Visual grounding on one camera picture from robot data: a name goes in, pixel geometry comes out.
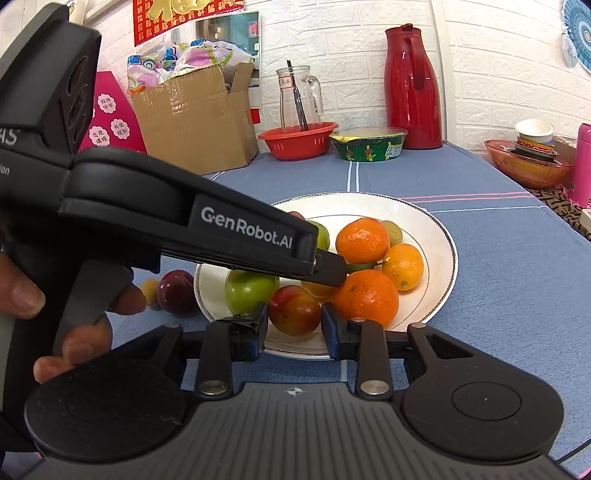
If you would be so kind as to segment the glass pitcher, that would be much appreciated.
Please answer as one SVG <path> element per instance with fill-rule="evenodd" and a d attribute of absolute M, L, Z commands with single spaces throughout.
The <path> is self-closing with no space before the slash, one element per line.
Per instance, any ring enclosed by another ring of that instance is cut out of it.
<path fill-rule="evenodd" d="M 280 87 L 280 126 L 284 132 L 294 133 L 318 129 L 322 126 L 322 87 L 311 74 L 308 65 L 287 66 L 276 71 Z"/>

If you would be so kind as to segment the large orange mandarin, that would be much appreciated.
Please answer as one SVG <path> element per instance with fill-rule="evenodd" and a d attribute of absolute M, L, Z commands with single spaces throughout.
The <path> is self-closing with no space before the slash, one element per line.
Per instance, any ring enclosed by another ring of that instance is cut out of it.
<path fill-rule="evenodd" d="M 381 271 L 362 270 L 346 277 L 332 304 L 344 320 L 372 320 L 389 327 L 398 314 L 399 294 Z"/>

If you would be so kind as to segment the white paper cup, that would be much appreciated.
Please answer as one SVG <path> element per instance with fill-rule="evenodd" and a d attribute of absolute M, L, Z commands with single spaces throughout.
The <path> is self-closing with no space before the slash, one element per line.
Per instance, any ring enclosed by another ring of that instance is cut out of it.
<path fill-rule="evenodd" d="M 554 126 L 540 119 L 525 119 L 515 125 L 518 137 L 539 144 L 550 145 L 554 139 Z"/>

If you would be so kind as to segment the dark purple plum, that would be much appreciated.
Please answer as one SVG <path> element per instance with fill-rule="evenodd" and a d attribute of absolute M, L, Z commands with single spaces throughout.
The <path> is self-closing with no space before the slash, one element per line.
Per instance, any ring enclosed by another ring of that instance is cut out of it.
<path fill-rule="evenodd" d="M 193 293 L 193 277 L 184 270 L 172 270 L 158 282 L 156 298 L 159 306 L 177 316 L 187 316 L 197 310 Z"/>

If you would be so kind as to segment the green foil bowl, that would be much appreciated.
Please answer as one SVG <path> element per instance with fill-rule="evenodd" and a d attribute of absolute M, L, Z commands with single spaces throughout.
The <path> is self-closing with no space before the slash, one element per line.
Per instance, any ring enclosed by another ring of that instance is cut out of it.
<path fill-rule="evenodd" d="M 367 127 L 335 131 L 329 138 L 342 160 L 382 162 L 401 154 L 407 134 L 403 128 Z"/>

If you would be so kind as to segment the green apple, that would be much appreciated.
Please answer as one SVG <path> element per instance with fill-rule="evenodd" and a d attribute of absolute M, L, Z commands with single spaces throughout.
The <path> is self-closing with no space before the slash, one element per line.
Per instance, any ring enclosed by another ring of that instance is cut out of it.
<path fill-rule="evenodd" d="M 329 230 L 325 227 L 325 225 L 322 225 L 317 221 L 310 220 L 308 223 L 318 228 L 317 248 L 321 250 L 329 250 L 329 246 L 331 246 Z"/>
<path fill-rule="evenodd" d="M 260 302 L 269 302 L 279 288 L 276 276 L 231 270 L 224 283 L 224 298 L 232 314 L 247 314 Z"/>

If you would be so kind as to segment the blue paper fan decoration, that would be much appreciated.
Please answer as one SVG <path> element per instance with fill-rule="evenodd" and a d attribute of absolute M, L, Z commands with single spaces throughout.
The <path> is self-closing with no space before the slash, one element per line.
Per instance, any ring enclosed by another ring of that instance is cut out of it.
<path fill-rule="evenodd" d="M 591 15 L 585 1 L 563 0 L 561 4 L 563 31 L 561 44 L 569 68 L 581 65 L 591 70 Z"/>

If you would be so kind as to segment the pink thermos bottle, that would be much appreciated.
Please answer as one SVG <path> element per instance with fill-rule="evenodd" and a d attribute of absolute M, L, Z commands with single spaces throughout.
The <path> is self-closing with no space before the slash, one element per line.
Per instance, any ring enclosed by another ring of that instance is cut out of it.
<path fill-rule="evenodd" d="M 588 123 L 579 127 L 575 163 L 565 192 L 572 204 L 588 207 L 591 194 L 591 125 Z"/>

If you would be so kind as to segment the red-orange small plum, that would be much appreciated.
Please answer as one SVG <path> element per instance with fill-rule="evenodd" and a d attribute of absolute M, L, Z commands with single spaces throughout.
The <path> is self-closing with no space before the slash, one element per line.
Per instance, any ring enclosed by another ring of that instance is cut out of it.
<path fill-rule="evenodd" d="M 270 322 L 285 335 L 310 335 L 321 323 L 321 306 L 303 287 L 287 285 L 273 293 L 269 303 Z"/>

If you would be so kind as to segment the red-yellow small plum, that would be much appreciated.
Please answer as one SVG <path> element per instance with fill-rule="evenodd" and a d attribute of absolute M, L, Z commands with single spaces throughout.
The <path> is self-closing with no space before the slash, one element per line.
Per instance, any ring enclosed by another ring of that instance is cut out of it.
<path fill-rule="evenodd" d="M 298 219 L 304 220 L 304 221 L 307 220 L 307 219 L 305 219 L 304 215 L 301 215 L 301 213 L 298 213 L 297 211 L 290 211 L 290 212 L 288 212 L 288 214 L 290 214 L 291 216 L 297 217 Z"/>

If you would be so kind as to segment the yellow-orange small fruit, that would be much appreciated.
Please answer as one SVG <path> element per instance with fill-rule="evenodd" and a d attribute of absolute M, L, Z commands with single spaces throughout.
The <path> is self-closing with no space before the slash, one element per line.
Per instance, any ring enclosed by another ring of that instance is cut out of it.
<path fill-rule="evenodd" d="M 301 281 L 301 287 L 318 301 L 325 302 L 332 299 L 335 293 L 338 292 L 338 287 L 322 285 L 318 283 Z"/>

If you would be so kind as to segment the red thermos jug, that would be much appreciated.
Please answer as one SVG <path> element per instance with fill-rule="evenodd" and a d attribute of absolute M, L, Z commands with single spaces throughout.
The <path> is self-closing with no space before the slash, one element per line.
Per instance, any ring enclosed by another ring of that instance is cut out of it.
<path fill-rule="evenodd" d="M 389 127 L 407 131 L 406 149 L 443 146 L 439 88 L 425 50 L 422 31 L 407 23 L 386 31 L 386 118 Z"/>

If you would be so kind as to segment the small orange kumquat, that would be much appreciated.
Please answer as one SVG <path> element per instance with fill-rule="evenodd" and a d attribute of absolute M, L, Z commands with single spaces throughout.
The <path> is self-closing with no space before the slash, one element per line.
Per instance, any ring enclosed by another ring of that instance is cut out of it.
<path fill-rule="evenodd" d="M 423 256 L 415 246 L 400 243 L 387 251 L 381 270 L 394 282 L 398 291 L 407 292 L 416 288 L 423 278 Z"/>

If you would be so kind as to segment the small tan longan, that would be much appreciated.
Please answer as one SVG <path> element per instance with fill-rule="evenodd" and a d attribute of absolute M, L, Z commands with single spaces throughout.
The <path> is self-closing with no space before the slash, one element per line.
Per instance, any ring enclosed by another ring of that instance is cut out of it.
<path fill-rule="evenodd" d="M 158 309 L 160 307 L 157 293 L 158 293 L 159 280 L 155 278 L 145 280 L 140 290 L 145 298 L 146 306 L 151 309 Z"/>

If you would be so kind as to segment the red plastic basket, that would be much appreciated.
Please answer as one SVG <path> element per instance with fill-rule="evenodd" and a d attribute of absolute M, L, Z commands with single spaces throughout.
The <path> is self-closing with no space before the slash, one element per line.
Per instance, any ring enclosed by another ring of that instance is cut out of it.
<path fill-rule="evenodd" d="M 325 155 L 329 151 L 329 136 L 339 128 L 335 122 L 324 122 L 317 129 L 308 131 L 283 131 L 281 128 L 259 134 L 269 147 L 270 154 L 280 161 L 300 161 Z"/>

